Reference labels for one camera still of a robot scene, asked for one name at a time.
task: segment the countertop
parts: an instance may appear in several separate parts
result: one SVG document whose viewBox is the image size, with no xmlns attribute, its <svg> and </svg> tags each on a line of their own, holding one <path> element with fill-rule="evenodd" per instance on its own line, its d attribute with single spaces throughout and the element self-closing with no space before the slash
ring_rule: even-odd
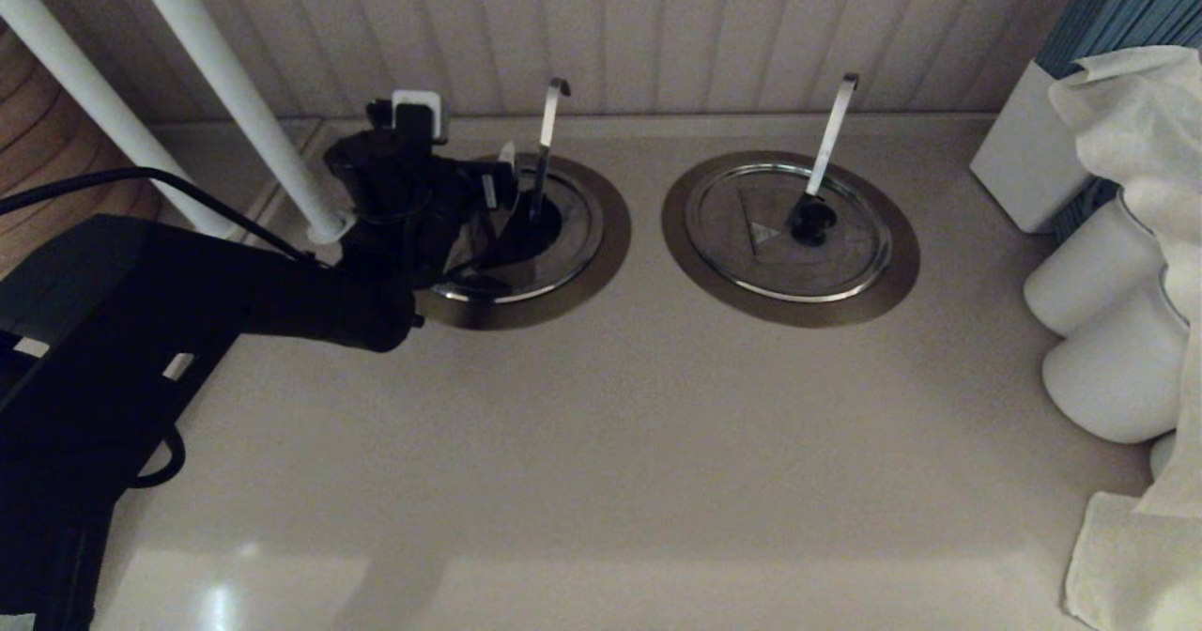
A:
<svg viewBox="0 0 1202 631">
<path fill-rule="evenodd" d="M 182 421 L 188 465 L 118 506 L 95 629 L 1084 629 L 1060 611 L 1087 499 L 1147 448 L 1043 392 L 1022 299 L 1052 250 L 968 169 L 987 118 L 851 118 L 834 163 L 922 249 L 914 291 L 843 328 L 700 290 L 661 203 L 690 166 L 811 153 L 822 118 L 566 120 L 633 240 L 583 306 L 429 325 L 389 355 L 244 337 Z M 316 160 L 357 123 L 323 123 Z M 452 123 L 454 156 L 535 120 Z M 266 213 L 303 243 L 287 202 Z"/>
</svg>

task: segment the power cord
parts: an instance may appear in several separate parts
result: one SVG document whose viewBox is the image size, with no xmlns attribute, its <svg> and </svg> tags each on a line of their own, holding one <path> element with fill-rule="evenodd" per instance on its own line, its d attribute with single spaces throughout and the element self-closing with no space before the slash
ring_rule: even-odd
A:
<svg viewBox="0 0 1202 631">
<path fill-rule="evenodd" d="M 495 254 L 499 243 L 496 237 L 496 230 L 493 227 L 493 220 L 489 219 L 488 213 L 484 212 L 483 209 L 484 209 L 483 204 L 480 204 L 480 207 L 476 207 L 475 210 L 477 212 L 480 227 L 484 232 L 484 240 L 486 240 L 484 250 L 481 251 L 481 254 L 477 255 L 476 257 L 464 260 L 463 263 L 459 263 L 453 268 L 448 268 L 446 274 L 440 276 L 438 284 L 447 284 L 447 281 L 459 281 L 459 275 L 466 272 L 468 268 L 480 267 L 481 264 L 488 262 L 488 260 L 492 258 L 493 255 Z"/>
<path fill-rule="evenodd" d="M 184 437 L 179 434 L 179 429 L 174 424 L 171 425 L 171 431 L 163 435 L 162 442 L 167 446 L 167 451 L 171 452 L 171 459 L 167 460 L 167 464 L 162 469 L 135 478 L 130 483 L 130 488 L 154 488 L 155 486 L 162 486 L 174 478 L 180 469 L 184 469 Z"/>
<path fill-rule="evenodd" d="M 293 260 L 299 260 L 304 263 L 314 263 L 320 266 L 321 263 L 313 254 L 305 254 L 292 246 L 291 243 L 284 240 L 270 230 L 262 227 L 262 225 L 256 224 L 248 219 L 248 216 L 242 215 L 224 204 L 221 200 L 213 197 L 207 191 L 201 190 L 198 186 L 192 185 L 179 178 L 177 174 L 169 174 L 163 169 L 149 168 L 149 166 L 132 166 L 125 169 L 107 169 L 107 172 L 96 172 L 90 174 L 77 174 L 73 178 L 65 178 L 65 180 L 59 180 L 55 183 L 47 183 L 42 186 L 35 186 L 34 190 L 22 191 L 22 194 L 13 195 L 5 200 L 0 200 L 0 216 L 5 213 L 18 212 L 22 208 L 31 207 L 31 204 L 37 204 L 38 202 L 46 202 L 47 200 L 54 200 L 55 197 L 61 197 L 64 195 L 71 195 L 72 191 L 88 190 L 90 186 L 107 185 L 107 183 L 117 183 L 121 180 L 132 180 L 133 178 L 150 178 L 151 180 L 157 180 L 165 185 L 174 186 L 175 190 L 183 191 L 184 195 L 196 200 L 200 204 L 210 208 L 218 215 L 224 216 L 238 227 L 244 228 L 246 232 L 252 233 L 257 238 L 262 238 L 263 242 L 270 243 L 276 250 L 281 251 L 285 256 Z"/>
</svg>

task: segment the white pipe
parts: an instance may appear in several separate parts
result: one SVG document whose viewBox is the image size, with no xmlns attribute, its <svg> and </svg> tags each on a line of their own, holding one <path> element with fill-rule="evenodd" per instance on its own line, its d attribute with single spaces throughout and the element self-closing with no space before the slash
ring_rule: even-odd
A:
<svg viewBox="0 0 1202 631">
<path fill-rule="evenodd" d="M 188 178 L 174 156 L 167 153 L 129 105 L 113 91 L 42 0 L 0 0 L 0 18 L 20 36 L 46 70 L 59 79 L 63 88 L 130 161 Z M 227 237 L 233 232 L 234 225 L 231 221 L 196 203 L 188 195 L 162 183 L 155 183 L 155 186 L 201 232 L 214 237 Z"/>
<path fill-rule="evenodd" d="M 317 181 L 221 36 L 204 2 L 153 1 L 255 150 L 309 220 L 309 238 L 315 243 L 337 242 L 350 228 L 351 221 L 335 213 L 323 200 Z"/>
</svg>

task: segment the metal lid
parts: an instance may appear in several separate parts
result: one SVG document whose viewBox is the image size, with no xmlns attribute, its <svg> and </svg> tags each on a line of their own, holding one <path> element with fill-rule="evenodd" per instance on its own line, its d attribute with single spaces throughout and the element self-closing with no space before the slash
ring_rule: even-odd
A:
<svg viewBox="0 0 1202 631">
<path fill-rule="evenodd" d="M 701 178 L 685 207 L 690 242 L 727 279 L 769 298 L 832 303 L 863 292 L 888 267 L 888 225 L 855 186 L 828 174 L 819 198 L 838 221 L 822 245 L 803 245 L 789 218 L 809 178 L 808 166 L 785 161 Z"/>
<path fill-rule="evenodd" d="M 536 163 L 536 155 L 517 156 L 519 190 L 532 186 Z M 460 328 L 522 328 L 563 315 L 601 290 L 630 246 L 630 213 L 621 195 L 601 174 L 561 156 L 551 159 L 545 191 L 563 224 L 551 246 L 531 260 L 468 268 L 435 285 L 418 296 L 422 314 Z M 501 213 L 492 215 L 496 233 L 508 220 Z M 486 243 L 477 221 L 465 225 L 448 268 L 475 258 Z"/>
<path fill-rule="evenodd" d="M 790 216 L 814 160 L 733 153 L 683 174 L 665 200 L 664 236 L 706 292 L 789 326 L 859 323 L 902 302 L 918 276 L 918 242 L 897 204 L 829 165 L 819 198 L 838 216 L 826 242 L 793 238 Z"/>
<path fill-rule="evenodd" d="M 523 156 L 518 160 L 520 178 L 518 190 L 528 191 L 534 185 L 534 166 L 525 166 L 532 160 Z M 563 230 L 554 243 L 542 254 L 525 262 L 494 267 L 469 268 L 469 276 L 459 276 L 454 281 L 435 285 L 434 292 L 450 300 L 505 305 L 529 300 L 559 288 L 575 279 L 590 260 L 596 256 L 605 232 L 605 220 L 601 218 L 601 203 L 567 169 L 551 169 L 545 186 L 545 200 L 558 208 Z M 489 213 L 493 230 L 501 233 L 510 219 L 506 212 Z M 483 230 L 478 224 L 469 224 L 459 240 L 451 249 L 447 267 L 454 268 L 472 260 L 484 249 Z"/>
</svg>

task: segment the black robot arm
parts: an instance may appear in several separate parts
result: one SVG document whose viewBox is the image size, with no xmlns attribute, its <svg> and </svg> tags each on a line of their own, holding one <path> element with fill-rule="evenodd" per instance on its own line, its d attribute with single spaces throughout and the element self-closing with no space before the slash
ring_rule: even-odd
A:
<svg viewBox="0 0 1202 631">
<path fill-rule="evenodd" d="M 36 613 L 36 631 L 88 627 L 112 507 L 179 471 L 177 417 L 237 337 L 393 350 L 421 326 L 413 290 L 442 278 L 465 221 L 512 207 L 511 165 L 434 156 L 429 108 L 386 118 L 381 103 L 371 131 L 326 156 L 356 203 L 337 266 L 257 227 L 292 258 L 94 216 L 0 281 L 0 615 Z M 155 169 L 125 177 L 145 174 L 183 183 Z M 54 192 L 0 200 L 0 213 Z M 22 339 L 48 350 L 23 353 Z M 139 477 L 162 442 L 172 462 Z"/>
</svg>

